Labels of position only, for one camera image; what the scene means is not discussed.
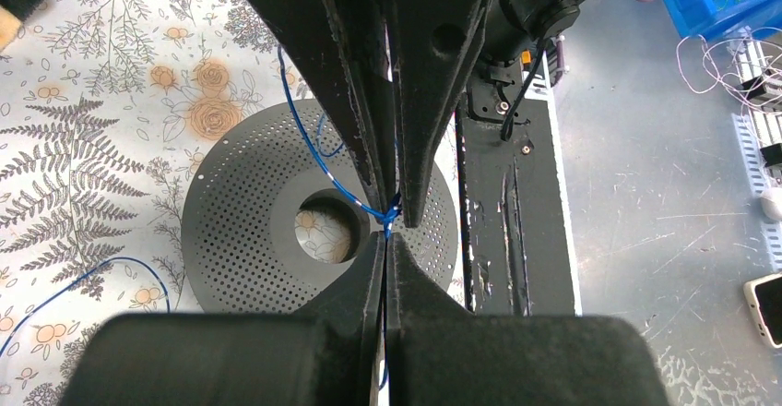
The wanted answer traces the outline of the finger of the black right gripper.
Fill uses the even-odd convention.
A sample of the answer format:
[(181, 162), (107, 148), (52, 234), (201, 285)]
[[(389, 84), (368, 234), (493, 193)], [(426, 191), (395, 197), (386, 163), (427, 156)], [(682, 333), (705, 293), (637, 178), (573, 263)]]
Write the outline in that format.
[(405, 224), (421, 223), (434, 153), (484, 41), (489, 0), (386, 0)]
[(396, 193), (385, 31), (377, 0), (246, 0), (347, 145), (369, 204)]

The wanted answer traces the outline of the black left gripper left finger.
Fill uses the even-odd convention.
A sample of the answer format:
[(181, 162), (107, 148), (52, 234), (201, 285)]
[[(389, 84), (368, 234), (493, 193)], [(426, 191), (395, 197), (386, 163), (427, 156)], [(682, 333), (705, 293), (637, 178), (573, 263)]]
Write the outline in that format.
[(64, 405), (374, 405), (380, 280), (373, 233), (349, 268), (288, 314), (125, 314), (107, 321)]

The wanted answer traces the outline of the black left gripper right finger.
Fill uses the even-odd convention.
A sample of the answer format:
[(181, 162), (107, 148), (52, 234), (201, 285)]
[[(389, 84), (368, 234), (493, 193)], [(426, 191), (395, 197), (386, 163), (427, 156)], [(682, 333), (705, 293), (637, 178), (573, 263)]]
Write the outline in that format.
[(610, 316), (470, 313), (404, 239), (385, 253), (385, 357), (393, 405), (665, 405), (646, 342)]

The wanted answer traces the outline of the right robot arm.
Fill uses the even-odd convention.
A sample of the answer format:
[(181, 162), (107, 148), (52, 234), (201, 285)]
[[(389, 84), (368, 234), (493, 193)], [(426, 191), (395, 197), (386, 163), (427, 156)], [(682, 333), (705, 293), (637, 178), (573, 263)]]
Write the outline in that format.
[(374, 209), (417, 226), (468, 77), (575, 23), (585, 0), (246, 0), (346, 144)]

